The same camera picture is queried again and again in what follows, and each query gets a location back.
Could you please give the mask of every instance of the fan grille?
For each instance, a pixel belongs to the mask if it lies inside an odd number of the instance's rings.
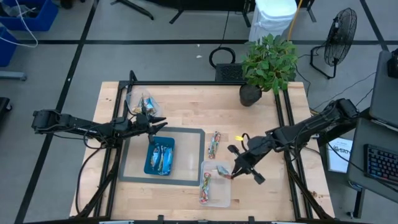
[[[325,62],[338,65],[347,56],[356,30],[356,13],[351,8],[340,11],[334,18],[325,43]]]

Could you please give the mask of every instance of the floor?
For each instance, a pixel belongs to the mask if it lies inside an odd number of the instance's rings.
[[[101,82],[126,80],[130,70],[135,71],[139,80],[215,79],[208,56],[222,43],[226,12],[186,11],[170,25],[169,20],[177,10],[140,0],[134,2],[150,11],[155,20],[122,4],[76,1],[73,9],[60,9],[48,32],[34,33],[40,40],[36,49],[18,47],[10,66],[2,68],[28,74],[25,82],[0,80],[0,96],[9,97],[14,106],[0,128],[2,223],[14,222],[44,143],[45,136],[34,134],[30,128],[34,110],[57,107],[64,113],[92,119]],[[309,57],[298,62],[299,72],[311,82],[309,104],[318,110],[325,106],[320,105],[322,102],[375,72],[382,48],[391,51],[398,47],[393,20],[397,1],[316,0],[312,11],[317,22],[312,22],[307,11],[300,11],[296,21],[292,40],[297,44],[298,54],[308,54],[312,47],[321,44],[332,19],[347,7],[356,11],[358,26],[354,45],[338,66],[336,78],[327,80],[314,71],[309,66]],[[376,26],[370,23],[369,15]],[[32,43],[25,32],[13,34],[25,43]],[[248,35],[249,28],[242,15],[230,12],[223,45],[234,49],[238,62],[246,52],[242,43]],[[230,60],[228,54],[215,55],[215,63]],[[315,63],[328,73],[333,71],[325,65],[323,57],[315,57]],[[339,97],[357,103],[373,82],[371,75]],[[309,83],[305,82],[305,86],[308,88]],[[370,96],[364,99],[358,108],[367,108],[370,99]],[[352,138],[353,133],[345,137]],[[84,148],[80,141],[52,140],[25,222],[68,218]],[[346,186],[342,176],[326,171],[326,177],[336,217],[349,220],[345,213],[352,211],[356,192]],[[397,210],[398,204],[369,192],[362,218],[353,221],[392,223],[398,219]]]

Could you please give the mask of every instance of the keyboard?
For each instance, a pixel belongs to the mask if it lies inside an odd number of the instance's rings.
[[[398,185],[398,153],[371,144],[364,145],[365,176]]]

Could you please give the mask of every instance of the fan stand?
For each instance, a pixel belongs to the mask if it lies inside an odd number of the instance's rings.
[[[320,72],[322,75],[326,76],[327,79],[335,78],[335,77],[336,77],[337,63],[338,63],[338,59],[337,59],[337,58],[335,58],[335,59],[333,60],[333,64],[334,64],[333,68],[334,68],[334,69],[333,69],[333,76],[332,76],[332,77],[329,76],[328,74],[326,74],[325,72],[323,72],[322,70],[320,70],[319,68],[317,68],[317,67],[313,64],[313,51],[314,51],[314,50],[318,50],[318,49],[320,49],[320,48],[322,48],[322,47],[325,47],[325,46],[324,46],[324,45],[321,45],[321,46],[314,47],[313,49],[311,49],[311,61],[310,61],[310,65],[311,65],[313,68],[315,68],[318,72]]]

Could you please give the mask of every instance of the black fan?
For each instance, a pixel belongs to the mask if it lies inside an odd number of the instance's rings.
[[[328,79],[336,76],[337,65],[347,56],[348,50],[353,43],[356,30],[356,13],[350,8],[340,11],[331,24],[328,38],[324,44],[311,49],[310,65],[326,76]],[[325,62],[334,67],[333,76],[328,76],[325,72],[314,66],[313,52],[319,48],[325,48]]]

